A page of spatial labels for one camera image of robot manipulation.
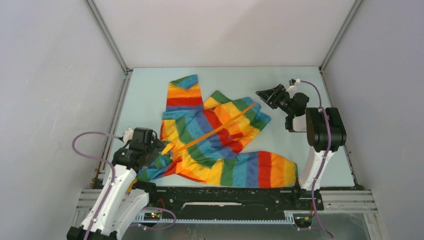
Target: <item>rainbow striped cloth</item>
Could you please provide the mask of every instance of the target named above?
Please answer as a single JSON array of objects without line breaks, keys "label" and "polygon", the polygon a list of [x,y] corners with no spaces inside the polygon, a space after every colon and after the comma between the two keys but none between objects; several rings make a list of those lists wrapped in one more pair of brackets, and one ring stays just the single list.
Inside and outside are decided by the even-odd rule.
[{"label": "rainbow striped cloth", "polygon": [[267,151],[240,153],[271,120],[260,109],[250,97],[231,100],[219,91],[203,102],[197,75],[170,82],[160,133],[166,147],[136,179],[178,174],[199,183],[248,188],[294,183],[294,162]]}]

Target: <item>wire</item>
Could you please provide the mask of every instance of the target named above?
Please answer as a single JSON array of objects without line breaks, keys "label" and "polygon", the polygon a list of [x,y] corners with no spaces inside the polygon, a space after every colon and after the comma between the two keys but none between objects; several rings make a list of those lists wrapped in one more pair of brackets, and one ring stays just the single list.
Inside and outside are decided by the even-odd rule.
[{"label": "wire", "polygon": [[143,208],[143,210],[159,210],[159,211],[162,211],[162,212],[167,212],[167,213],[169,213],[169,214],[172,215],[173,220],[172,220],[172,222],[170,224],[168,224],[166,226],[163,226],[163,227],[150,227],[150,226],[143,225],[141,223],[131,224],[130,227],[140,227],[140,226],[143,226],[144,229],[164,230],[164,229],[167,229],[167,228],[172,227],[175,224],[175,222],[177,221],[177,216],[175,215],[175,213],[173,213],[172,211],[170,211],[168,209],[165,209],[165,208],[149,206],[149,207]]},{"label": "wire", "polygon": [[109,137],[109,138],[119,139],[119,136],[115,136],[113,134],[109,134],[109,133],[105,133],[105,132],[99,132],[99,131],[87,131],[87,132],[83,132],[83,133],[79,134],[72,141],[72,149],[73,149],[73,151],[76,154],[78,154],[78,155],[80,155],[82,157],[88,158],[88,159],[92,159],[92,160],[96,160],[96,161],[100,161],[100,162],[106,163],[107,165],[110,166],[111,174],[112,174],[112,178],[111,178],[110,184],[107,187],[106,193],[104,194],[103,198],[101,199],[100,204],[98,205],[98,208],[94,212],[93,218],[90,220],[90,224],[88,225],[88,228],[85,231],[85,235],[84,235],[83,240],[87,240],[89,238],[89,234],[90,234],[91,229],[92,229],[93,224],[94,224],[94,221],[93,220],[96,219],[97,216],[99,215],[99,212],[102,209],[103,205],[105,204],[106,198],[108,197],[108,195],[109,195],[109,193],[110,193],[110,191],[112,189],[112,183],[115,182],[115,168],[114,168],[114,166],[112,165],[111,162],[109,162],[108,160],[105,160],[103,158],[97,157],[97,156],[92,156],[92,155],[84,154],[84,153],[78,151],[77,148],[75,147],[75,142],[80,137],[82,137],[84,135],[89,135],[89,134],[97,134],[97,135],[103,135],[103,136],[106,136],[106,137]]},{"label": "wire", "polygon": [[321,101],[321,94],[320,94],[320,91],[318,91],[317,86],[315,86],[312,82],[309,82],[309,81],[300,80],[300,82],[304,84],[309,84],[315,89],[316,93],[318,94],[319,107],[321,108],[323,106],[323,101]]},{"label": "wire", "polygon": [[330,239],[334,239],[334,235],[330,232],[330,231],[328,231],[325,227],[324,227],[324,225],[323,225],[323,223],[321,222],[321,219],[320,219],[320,216],[318,215],[318,211],[317,211],[317,205],[315,204],[315,191],[314,191],[314,189],[315,189],[315,184],[317,183],[317,180],[320,178],[320,175],[321,175],[321,172],[323,171],[323,169],[324,169],[324,165],[325,165],[325,163],[326,163],[326,158],[327,158],[327,155],[329,154],[329,152],[330,152],[330,148],[331,148],[331,131],[330,131],[330,122],[329,122],[329,116],[327,115],[327,113],[326,113],[326,110],[325,110],[325,108],[323,107],[323,102],[322,102],[322,100],[321,100],[321,94],[320,94],[320,91],[318,91],[318,88],[317,88],[317,86],[315,86],[313,83],[311,83],[311,82],[308,82],[308,81],[303,81],[303,80],[301,80],[300,81],[301,83],[305,83],[305,84],[309,84],[309,85],[311,85],[315,90],[316,90],[316,93],[318,94],[318,98],[319,98],[319,109],[322,111],[322,114],[324,115],[324,121],[325,121],[325,126],[326,126],[326,128],[327,128],[327,135],[328,135],[328,143],[327,143],[327,149],[325,150],[325,152],[324,152],[324,156],[323,156],[323,158],[322,158],[322,161],[321,161],[321,165],[319,166],[319,169],[318,169],[318,172],[316,173],[316,176],[315,176],[315,178],[313,179],[313,181],[312,181],[312,190],[311,190],[311,194],[312,194],[312,208],[313,208],[313,211],[315,212],[315,216],[316,216],[316,219],[318,220],[318,223],[319,223],[319,226],[321,227],[321,230],[330,238]]}]

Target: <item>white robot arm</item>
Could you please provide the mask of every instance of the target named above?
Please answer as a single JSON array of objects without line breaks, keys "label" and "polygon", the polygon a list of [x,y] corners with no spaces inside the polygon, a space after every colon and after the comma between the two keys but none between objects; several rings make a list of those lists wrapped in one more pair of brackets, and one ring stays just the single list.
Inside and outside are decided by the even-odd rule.
[{"label": "white robot arm", "polygon": [[140,210],[149,204],[149,200],[155,200],[156,185],[150,182],[135,184],[126,195],[137,175],[136,169],[148,167],[155,152],[164,147],[152,133],[154,131],[148,128],[125,131],[122,140],[126,144],[113,155],[113,170],[109,172],[94,207],[79,228],[69,229],[68,240],[120,240]]}]

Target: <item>black motor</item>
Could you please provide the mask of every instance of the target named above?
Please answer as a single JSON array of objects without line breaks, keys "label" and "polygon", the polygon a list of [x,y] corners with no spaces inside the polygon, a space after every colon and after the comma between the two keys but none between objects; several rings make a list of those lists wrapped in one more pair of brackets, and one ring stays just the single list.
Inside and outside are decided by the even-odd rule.
[{"label": "black motor", "polygon": [[309,102],[309,97],[301,92],[295,93],[290,98],[290,94],[282,84],[268,90],[257,91],[256,95],[272,109],[280,108],[287,114],[285,129],[289,132],[294,132],[293,119],[305,114],[305,109]]}]

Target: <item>metal frame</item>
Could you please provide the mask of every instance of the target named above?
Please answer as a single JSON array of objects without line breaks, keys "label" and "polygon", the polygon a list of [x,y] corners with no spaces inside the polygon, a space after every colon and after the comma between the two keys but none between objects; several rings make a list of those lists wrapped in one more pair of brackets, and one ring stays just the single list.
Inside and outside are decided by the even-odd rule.
[{"label": "metal frame", "polygon": [[[109,133],[115,133],[118,122],[119,122],[119,118],[121,115],[121,111],[124,105],[124,100],[128,91],[129,83],[131,80],[132,70],[127,67],[124,61],[124,58],[122,57],[119,51],[119,48],[117,47],[114,39],[112,38],[112,35],[109,32],[102,18],[102,15],[100,14],[99,9],[97,8],[95,4],[95,1],[94,0],[84,0],[84,1],[87,5],[87,8],[91,12],[96,24],[98,25],[100,31],[102,32],[105,41],[109,45],[120,67],[122,68],[122,71],[126,75],[119,89],[118,98],[113,109],[113,116],[108,127]],[[343,25],[341,26],[337,36],[335,37],[328,53],[326,54],[320,66],[321,75],[326,70],[326,67],[328,66],[340,42],[343,40],[344,36],[346,35],[346,32],[349,29],[349,26],[352,24],[352,21],[354,17],[356,16],[356,14],[358,13],[363,2],[364,0],[356,0],[352,8],[350,9],[349,14],[347,15]],[[326,93],[329,96],[330,103],[331,105],[334,105],[331,99],[331,96],[328,92],[328,87],[324,79],[324,76],[322,76],[322,80],[324,82]],[[104,143],[104,148],[102,152],[103,158],[107,158],[109,156],[111,146],[112,146],[112,141],[106,140]],[[355,183],[357,184],[358,182],[355,176],[355,171],[353,169],[352,163],[350,162],[349,154],[347,155],[348,155],[349,163],[352,167],[351,171],[352,171],[353,178],[355,180]],[[105,169],[103,166],[100,165],[99,168],[97,169],[96,179],[102,179],[104,177],[104,174],[105,174]],[[370,190],[346,190],[346,189],[327,190],[327,189],[331,189],[331,188],[324,188],[320,191],[322,195],[322,201],[324,204],[324,210],[319,211],[320,213],[363,214],[371,240],[387,239],[387,235],[385,234],[385,229],[381,222],[380,216],[377,211],[377,206],[374,202],[374,198]],[[79,198],[79,201],[75,210],[75,214],[72,220],[73,226],[76,226],[76,227],[79,226],[82,220],[87,216],[88,212],[90,211],[90,208],[94,205],[97,197],[99,196],[100,191],[101,189],[83,189],[82,190],[81,196]],[[288,216],[293,216],[293,214],[307,214],[308,212],[309,211],[302,211],[302,210],[285,211],[285,213]],[[211,221],[210,223],[222,223],[222,222]]]},{"label": "metal frame", "polygon": [[105,21],[103,20],[103,17],[100,14],[99,9],[97,8],[94,0],[84,0],[84,1],[85,1],[85,4],[87,5],[88,10],[90,11],[91,15],[93,16],[95,23],[100,28],[100,31],[103,34],[107,45],[109,45],[110,49],[112,50],[113,54],[115,55],[115,58],[118,61],[120,67],[122,68],[122,71],[125,74],[128,74],[129,69],[127,67],[127,64],[125,63],[124,58],[122,57],[121,52],[119,51],[117,44],[115,43],[114,39],[112,38],[111,32],[109,32],[108,27],[106,26]]},{"label": "metal frame", "polygon": [[346,19],[343,22],[343,25],[341,26],[340,30],[337,33],[337,36],[335,37],[334,41],[331,44],[330,49],[328,50],[326,56],[324,57],[324,60],[322,61],[322,64],[320,66],[321,72],[324,72],[333,57],[337,47],[339,46],[340,42],[343,40],[343,37],[345,36],[346,32],[349,29],[349,26],[352,24],[352,21],[354,20],[356,14],[358,13],[360,7],[364,3],[365,0],[355,0],[354,4],[352,5],[352,8],[350,9],[349,13],[347,14]]},{"label": "metal frame", "polygon": [[[77,227],[90,212],[90,209],[96,203],[101,189],[84,189],[81,192],[79,201],[76,206],[72,224]],[[289,190],[281,190],[281,193],[290,193]],[[322,190],[322,201],[324,210],[318,211],[324,214],[363,214],[367,221],[368,231],[374,236],[371,240],[380,240],[385,238],[379,234],[376,218],[378,217],[377,206],[374,202],[373,195],[369,190]],[[309,214],[310,210],[285,210],[287,220],[281,221],[233,221],[232,223],[240,224],[291,224],[294,214]],[[179,219],[178,223],[195,223],[195,224],[217,224],[229,223],[229,221],[220,220],[200,220],[200,219]]]}]

